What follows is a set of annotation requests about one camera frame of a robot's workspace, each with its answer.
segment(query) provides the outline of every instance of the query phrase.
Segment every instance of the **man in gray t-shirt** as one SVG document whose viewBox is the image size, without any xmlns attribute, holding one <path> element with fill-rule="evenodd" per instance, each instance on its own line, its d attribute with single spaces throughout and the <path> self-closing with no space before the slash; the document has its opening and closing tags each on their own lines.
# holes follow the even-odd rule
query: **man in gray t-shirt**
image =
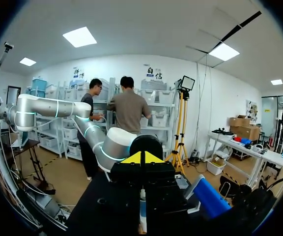
<svg viewBox="0 0 283 236">
<path fill-rule="evenodd" d="M 89 119 L 90 120 L 100 120 L 101 115 L 93 114 L 93 100 L 92 97 L 95 95 L 99 95 L 102 89 L 102 82 L 99 79 L 91 80 L 89 84 L 89 91 L 83 97 L 81 102 L 88 103 L 91 106 L 91 112 Z M 87 140 L 83 137 L 83 135 L 78 130 L 77 138 L 79 140 L 79 145 L 81 147 L 82 159 L 84 168 L 87 174 L 87 179 L 91 180 L 96 173 L 98 172 L 98 163 L 96 159 L 96 155 L 93 153 L 92 148 L 88 144 Z"/>
<path fill-rule="evenodd" d="M 149 107 L 145 99 L 134 93 L 132 77 L 122 77 L 123 93 L 115 95 L 107 105 L 107 110 L 116 112 L 116 125 L 133 134 L 141 132 L 140 120 L 142 115 L 151 118 Z"/>
</svg>

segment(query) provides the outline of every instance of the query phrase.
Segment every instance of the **white robotic arm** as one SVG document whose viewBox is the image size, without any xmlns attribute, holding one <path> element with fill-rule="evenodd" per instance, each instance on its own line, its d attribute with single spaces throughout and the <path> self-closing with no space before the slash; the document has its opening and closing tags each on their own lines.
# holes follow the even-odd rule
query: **white robotic arm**
<svg viewBox="0 0 283 236">
<path fill-rule="evenodd" d="M 80 132 L 96 155 L 98 165 L 110 172 L 113 164 L 129 157 L 129 148 L 135 134 L 113 127 L 107 135 L 89 119 L 91 106 L 84 102 L 68 102 L 20 94 L 18 105 L 7 111 L 7 119 L 20 131 L 34 129 L 34 116 L 39 113 L 47 117 L 68 117 L 75 115 Z"/>
</svg>

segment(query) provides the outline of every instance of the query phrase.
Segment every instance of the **yellow tripod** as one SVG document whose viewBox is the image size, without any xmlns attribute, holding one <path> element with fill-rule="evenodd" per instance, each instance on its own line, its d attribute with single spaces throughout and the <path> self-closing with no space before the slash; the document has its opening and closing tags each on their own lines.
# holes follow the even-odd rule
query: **yellow tripod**
<svg viewBox="0 0 283 236">
<path fill-rule="evenodd" d="M 182 123 L 182 133 L 180 134 L 180 128 L 181 128 L 181 120 L 182 120 L 182 112 L 183 115 L 183 123 Z M 165 161 L 170 160 L 172 157 L 172 165 L 175 166 L 175 169 L 178 170 L 179 167 L 181 167 L 181 172 L 185 175 L 184 168 L 182 165 L 182 150 L 184 151 L 184 157 L 186 160 L 187 167 L 190 166 L 187 151 L 184 144 L 184 133 L 185 133 L 185 126 L 186 126 L 186 114 L 187 114 L 187 98 L 183 98 L 183 93 L 180 93 L 180 106 L 179 106 L 179 121 L 177 125 L 177 132 L 175 135 L 175 146 L 174 150 L 170 153 L 169 156 L 165 159 Z"/>
</svg>

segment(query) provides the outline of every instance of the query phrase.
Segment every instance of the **white table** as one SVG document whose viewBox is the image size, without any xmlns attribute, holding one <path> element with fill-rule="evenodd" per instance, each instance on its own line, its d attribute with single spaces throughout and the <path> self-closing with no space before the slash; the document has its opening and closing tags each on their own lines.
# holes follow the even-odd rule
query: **white table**
<svg viewBox="0 0 283 236">
<path fill-rule="evenodd" d="M 234 166 L 231 163 L 226 161 L 226 164 L 228 166 L 232 167 L 233 169 L 235 169 L 236 171 L 240 172 L 241 174 L 245 175 L 248 178 L 248 181 L 247 181 L 246 184 L 248 186 L 250 186 L 251 188 L 255 188 L 256 179 L 260 178 L 260 175 L 262 174 L 262 172 L 260 172 L 260 169 L 261 169 L 261 166 L 265 162 L 267 162 L 267 161 L 272 162 L 276 165 L 283 167 L 283 158 L 281 157 L 281 154 L 270 151 L 270 150 L 268 150 L 264 154 L 260 154 L 258 152 L 253 151 L 253 150 L 247 149 L 247 148 L 245 148 L 245 147 L 243 147 L 243 146 L 241 146 L 237 143 L 232 142 L 231 141 L 232 136 L 215 134 L 215 133 L 208 134 L 208 140 L 207 140 L 207 143 L 206 143 L 205 155 L 204 155 L 204 159 L 203 159 L 204 162 L 207 161 L 207 153 L 208 153 L 209 143 L 210 143 L 211 139 L 215 140 L 215 144 L 214 144 L 211 156 L 213 156 L 215 154 L 216 145 L 219 142 L 219 143 L 225 144 L 228 147 L 234 148 L 234 149 L 236 149 L 240 152 L 246 153 L 247 155 L 252 156 L 256 159 L 255 165 L 254 165 L 254 167 L 252 169 L 252 173 L 250 175 L 248 173 L 244 172 L 243 170 L 239 169 L 238 167 L 236 167 L 236 166 Z M 280 188 L 277 195 L 281 193 L 282 189 L 283 189 L 283 186 Z"/>
</svg>

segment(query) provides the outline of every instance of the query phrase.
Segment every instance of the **cardboard box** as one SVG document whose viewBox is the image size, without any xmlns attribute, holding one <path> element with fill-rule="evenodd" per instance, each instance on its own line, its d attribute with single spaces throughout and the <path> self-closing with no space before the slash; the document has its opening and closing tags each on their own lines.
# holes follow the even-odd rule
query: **cardboard box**
<svg viewBox="0 0 283 236">
<path fill-rule="evenodd" d="M 242 138 L 247 138 L 251 141 L 259 139 L 260 128 L 256 126 L 242 126 L 239 130 Z"/>
<path fill-rule="evenodd" d="M 230 118 L 229 125 L 233 127 L 248 126 L 250 124 L 250 119 L 246 118 L 244 115 L 238 115 L 237 118 Z"/>
<path fill-rule="evenodd" d="M 255 141 L 259 139 L 260 128 L 256 126 L 231 126 L 230 131 L 241 138 L 246 138 L 251 141 Z"/>
<path fill-rule="evenodd" d="M 215 164 L 216 166 L 223 166 L 225 164 L 225 160 L 214 154 L 211 163 Z"/>
</svg>

